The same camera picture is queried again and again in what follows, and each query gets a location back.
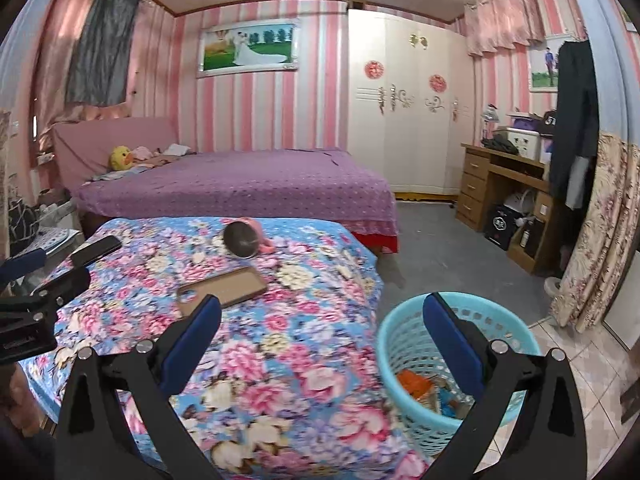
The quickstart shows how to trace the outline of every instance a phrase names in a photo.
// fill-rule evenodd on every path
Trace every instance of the wardrobe door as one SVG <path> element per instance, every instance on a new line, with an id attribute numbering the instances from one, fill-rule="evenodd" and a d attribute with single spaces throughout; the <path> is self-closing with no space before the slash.
<path id="1" fill-rule="evenodd" d="M 474 143 L 474 65 L 466 52 L 464 36 L 449 34 L 451 113 L 444 192 L 457 194 L 465 161 L 465 149 L 460 144 Z"/>
<path id="2" fill-rule="evenodd" d="M 397 16 L 386 19 L 385 177 L 392 191 L 411 191 L 416 182 L 419 91 L 417 47 L 411 39 L 417 23 Z"/>
<path id="3" fill-rule="evenodd" d="M 442 28 L 419 24 L 416 45 L 420 87 L 416 106 L 415 192 L 445 192 L 451 112 L 449 34 Z"/>
<path id="4" fill-rule="evenodd" d="M 349 129 L 347 149 L 360 165 L 385 174 L 385 119 L 390 113 L 385 89 L 386 15 L 349 11 Z"/>

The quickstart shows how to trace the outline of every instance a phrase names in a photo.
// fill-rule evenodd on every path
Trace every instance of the red paper cut decoration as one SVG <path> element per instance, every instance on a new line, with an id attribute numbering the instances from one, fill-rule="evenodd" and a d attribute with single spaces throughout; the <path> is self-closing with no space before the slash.
<path id="1" fill-rule="evenodd" d="M 429 78 L 429 85 L 434 92 L 439 94 L 443 93 L 447 89 L 447 82 L 441 75 L 432 75 Z"/>
<path id="2" fill-rule="evenodd" d="M 369 79 L 380 79 L 385 73 L 385 67 L 379 61 L 369 61 L 364 66 L 364 73 Z"/>

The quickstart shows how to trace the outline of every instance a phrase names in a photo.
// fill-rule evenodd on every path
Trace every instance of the floral bedspread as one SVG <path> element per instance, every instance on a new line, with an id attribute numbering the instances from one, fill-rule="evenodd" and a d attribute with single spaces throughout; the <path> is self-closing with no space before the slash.
<path id="1" fill-rule="evenodd" d="M 341 225 L 262 219 L 275 254 L 231 257 L 221 229 L 231 219 L 117 219 L 89 240 L 123 247 L 91 266 L 91 287 L 59 311 L 58 348 L 22 365 L 57 420 L 79 348 L 125 352 L 178 319 L 185 283 L 255 266 L 268 291 L 223 310 L 220 329 L 187 387 L 170 402 L 226 478 L 419 478 L 378 377 L 375 309 L 382 282 L 375 257 Z M 65 262 L 52 278 L 70 268 Z M 159 460 L 130 397 L 132 433 Z"/>

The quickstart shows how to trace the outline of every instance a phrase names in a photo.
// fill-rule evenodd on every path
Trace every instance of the wooden desk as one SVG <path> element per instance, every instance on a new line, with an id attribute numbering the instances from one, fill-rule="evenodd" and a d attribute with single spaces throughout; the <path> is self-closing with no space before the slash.
<path id="1" fill-rule="evenodd" d="M 466 155 L 456 218 L 482 232 L 487 215 L 495 205 L 504 203 L 516 191 L 532 187 L 538 192 L 534 215 L 545 223 L 538 250 L 532 258 L 520 247 L 523 231 L 520 228 L 511 239 L 507 256 L 527 272 L 551 269 L 559 254 L 562 204 L 548 195 L 549 183 L 542 179 L 545 165 L 471 144 L 462 146 Z"/>

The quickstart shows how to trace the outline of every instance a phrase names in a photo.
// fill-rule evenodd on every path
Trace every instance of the pink headboard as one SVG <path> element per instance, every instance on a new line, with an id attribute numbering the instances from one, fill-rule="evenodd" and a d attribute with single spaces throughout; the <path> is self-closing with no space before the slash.
<path id="1" fill-rule="evenodd" d="M 167 118 L 126 117 L 60 123 L 51 129 L 62 185 L 72 194 L 94 175 L 107 173 L 109 156 L 116 146 L 151 151 L 178 142 Z"/>

